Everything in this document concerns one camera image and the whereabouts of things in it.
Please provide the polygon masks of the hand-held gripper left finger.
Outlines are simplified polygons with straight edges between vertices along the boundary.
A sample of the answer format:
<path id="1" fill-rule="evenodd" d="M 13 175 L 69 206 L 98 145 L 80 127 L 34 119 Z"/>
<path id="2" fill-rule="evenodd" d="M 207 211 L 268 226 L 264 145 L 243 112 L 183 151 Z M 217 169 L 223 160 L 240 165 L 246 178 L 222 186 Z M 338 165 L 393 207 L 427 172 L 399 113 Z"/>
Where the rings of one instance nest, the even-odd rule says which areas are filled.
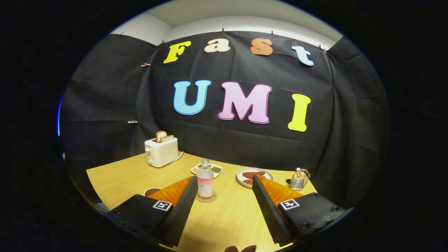
<path id="1" fill-rule="evenodd" d="M 190 176 L 149 196 L 136 194 L 107 217 L 145 241 L 177 247 L 197 189 L 197 176 Z"/>

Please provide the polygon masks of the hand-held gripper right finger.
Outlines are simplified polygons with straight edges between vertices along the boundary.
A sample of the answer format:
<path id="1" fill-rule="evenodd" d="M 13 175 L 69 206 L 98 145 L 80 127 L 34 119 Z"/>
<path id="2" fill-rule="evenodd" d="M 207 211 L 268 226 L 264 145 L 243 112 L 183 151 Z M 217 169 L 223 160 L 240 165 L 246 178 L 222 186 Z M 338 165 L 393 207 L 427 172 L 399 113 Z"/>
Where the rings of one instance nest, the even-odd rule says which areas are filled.
<path id="1" fill-rule="evenodd" d="M 303 195 L 263 176 L 253 176 L 252 190 L 273 242 L 280 246 L 312 239 L 347 214 L 318 193 Z"/>

